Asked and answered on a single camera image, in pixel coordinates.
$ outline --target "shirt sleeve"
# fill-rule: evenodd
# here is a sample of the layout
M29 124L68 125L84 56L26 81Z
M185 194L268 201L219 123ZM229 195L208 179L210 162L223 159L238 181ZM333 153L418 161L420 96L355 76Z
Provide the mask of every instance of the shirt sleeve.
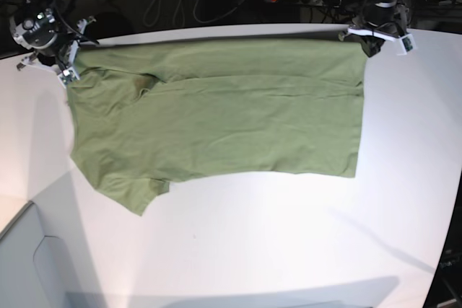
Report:
M92 185L98 192L139 216L156 196L167 193L169 189L169 183L161 180L125 178L113 174L108 174L95 183Z

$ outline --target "green t-shirt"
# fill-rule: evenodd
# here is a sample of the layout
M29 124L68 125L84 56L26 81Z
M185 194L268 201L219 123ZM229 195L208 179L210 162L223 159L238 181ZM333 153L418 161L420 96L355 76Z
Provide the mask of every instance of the green t-shirt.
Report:
M359 44L306 39L83 50L67 89L71 156L96 190L140 215L169 182L354 177L365 61Z

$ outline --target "white table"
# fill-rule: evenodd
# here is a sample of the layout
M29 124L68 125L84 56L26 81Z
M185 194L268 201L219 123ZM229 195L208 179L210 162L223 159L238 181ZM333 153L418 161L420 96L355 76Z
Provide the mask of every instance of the white table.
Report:
M210 27L103 43L341 27ZM414 35L418 51L395 56L386 44L367 62L355 179L209 177L172 184L141 218L96 193L70 161L57 79L17 72L20 57L0 61L0 194L34 200L45 233L65 241L54 252L81 307L421 307L462 169L462 37Z

